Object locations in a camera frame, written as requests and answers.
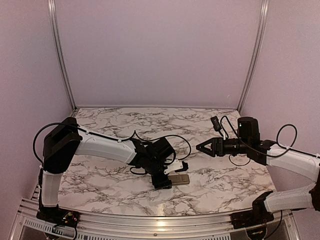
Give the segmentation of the grey white remote control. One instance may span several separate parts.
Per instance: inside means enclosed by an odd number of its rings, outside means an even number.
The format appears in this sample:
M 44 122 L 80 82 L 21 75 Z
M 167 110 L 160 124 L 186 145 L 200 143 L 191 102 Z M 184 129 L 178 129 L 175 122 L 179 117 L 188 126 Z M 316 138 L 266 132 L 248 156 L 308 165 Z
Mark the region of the grey white remote control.
M 171 180 L 173 186 L 188 185 L 190 183 L 190 177 L 188 174 L 169 175 L 168 179 Z

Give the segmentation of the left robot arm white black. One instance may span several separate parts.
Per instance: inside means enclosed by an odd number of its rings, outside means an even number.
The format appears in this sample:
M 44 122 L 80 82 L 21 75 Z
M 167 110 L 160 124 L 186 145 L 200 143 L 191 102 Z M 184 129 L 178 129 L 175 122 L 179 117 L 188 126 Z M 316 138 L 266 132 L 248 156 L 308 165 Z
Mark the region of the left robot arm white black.
M 75 155 L 100 157 L 119 161 L 134 168 L 142 168 L 151 176 L 156 190 L 170 189 L 172 181 L 166 170 L 166 158 L 175 152 L 162 137 L 156 142 L 143 142 L 129 137 L 116 139 L 107 135 L 80 128 L 74 117 L 53 123 L 54 127 L 43 140 L 43 164 L 40 202 L 44 215 L 53 223 L 63 219 L 58 208 L 58 192 L 63 173 Z

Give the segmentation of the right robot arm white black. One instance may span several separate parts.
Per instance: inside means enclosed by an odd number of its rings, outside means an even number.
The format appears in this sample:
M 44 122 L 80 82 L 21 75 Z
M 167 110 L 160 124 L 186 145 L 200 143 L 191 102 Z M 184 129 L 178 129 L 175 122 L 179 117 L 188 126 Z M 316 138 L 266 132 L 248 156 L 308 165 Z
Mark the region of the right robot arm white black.
M 196 149 L 211 157 L 245 154 L 250 160 L 263 165 L 282 168 L 304 176 L 312 184 L 286 191 L 269 191 L 252 203 L 247 219 L 258 224 L 267 213 L 282 210 L 320 209 L 320 156 L 296 150 L 292 145 L 280 145 L 278 140 L 261 140 L 258 120 L 246 116 L 237 120 L 234 138 L 221 135 L 198 145 Z

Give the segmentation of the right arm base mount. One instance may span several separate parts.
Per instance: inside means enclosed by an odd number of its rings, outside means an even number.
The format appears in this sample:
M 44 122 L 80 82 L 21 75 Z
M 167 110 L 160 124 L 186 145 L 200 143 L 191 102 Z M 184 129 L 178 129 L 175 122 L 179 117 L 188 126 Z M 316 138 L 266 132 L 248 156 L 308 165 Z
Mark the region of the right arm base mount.
M 230 215 L 231 224 L 234 229 L 247 228 L 256 225 L 266 224 L 274 220 L 274 216 L 271 212 L 268 212 L 264 200 L 273 191 L 267 191 L 262 193 L 252 202 L 252 209 L 232 213 Z

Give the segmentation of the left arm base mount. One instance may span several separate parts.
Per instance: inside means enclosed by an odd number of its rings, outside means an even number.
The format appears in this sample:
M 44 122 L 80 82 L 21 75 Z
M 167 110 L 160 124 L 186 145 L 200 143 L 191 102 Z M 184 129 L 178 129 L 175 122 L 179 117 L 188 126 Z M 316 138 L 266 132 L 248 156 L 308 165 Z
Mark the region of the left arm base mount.
M 57 226 L 76 228 L 80 213 L 78 211 L 60 208 L 58 205 L 55 207 L 40 206 L 36 217 Z

